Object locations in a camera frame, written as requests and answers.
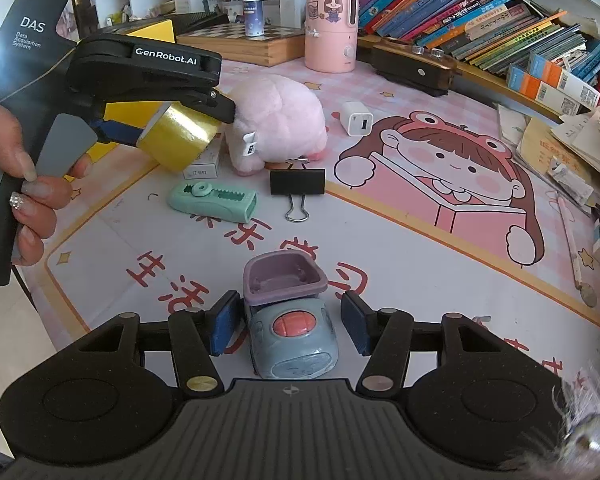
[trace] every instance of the spray bottle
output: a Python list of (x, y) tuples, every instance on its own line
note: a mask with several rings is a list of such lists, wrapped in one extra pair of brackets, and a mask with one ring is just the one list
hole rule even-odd
[(249, 38), (264, 35), (264, 16), (262, 0), (244, 0), (242, 13), (244, 15), (244, 34)]

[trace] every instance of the orange button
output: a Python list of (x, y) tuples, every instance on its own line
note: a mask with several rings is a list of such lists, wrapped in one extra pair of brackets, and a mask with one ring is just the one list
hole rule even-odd
[(314, 328), (315, 317), (302, 310), (283, 314), (273, 322), (273, 332), (282, 337), (306, 334)]

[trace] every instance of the blue toy car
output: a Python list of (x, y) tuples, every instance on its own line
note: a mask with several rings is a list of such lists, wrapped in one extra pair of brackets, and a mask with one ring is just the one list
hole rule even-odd
[(251, 359), (263, 379), (313, 379), (338, 361), (338, 343), (324, 302), (327, 278), (301, 251), (275, 251), (244, 269)]

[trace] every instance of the cartoon sticker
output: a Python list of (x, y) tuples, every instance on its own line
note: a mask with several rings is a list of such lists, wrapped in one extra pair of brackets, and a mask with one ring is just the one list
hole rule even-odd
[(340, 21), (339, 14), (343, 11), (342, 0), (324, 0), (324, 12), (328, 14), (327, 21), (337, 23)]
[(318, 0), (306, 4), (306, 15), (312, 20), (318, 17)]
[(340, 154), (339, 181), (521, 266), (544, 256), (528, 174), (499, 140), (428, 112), (394, 116)]

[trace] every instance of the metal clip handle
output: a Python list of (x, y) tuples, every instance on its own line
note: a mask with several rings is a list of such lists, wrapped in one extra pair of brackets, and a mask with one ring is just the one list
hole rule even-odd
[(302, 202), (300, 203), (300, 211), (302, 211), (302, 213), (304, 214), (304, 217), (291, 218), (291, 213), (294, 211), (294, 198), (292, 195), (289, 195), (289, 206), (291, 209), (289, 209), (289, 211), (287, 211), (285, 214), (285, 218), (287, 220), (289, 220), (290, 222), (295, 222), (295, 223), (299, 224), (300, 222), (304, 222), (305, 220), (309, 219), (309, 213), (304, 208), (304, 200), (305, 199), (306, 199), (306, 195), (302, 195)]

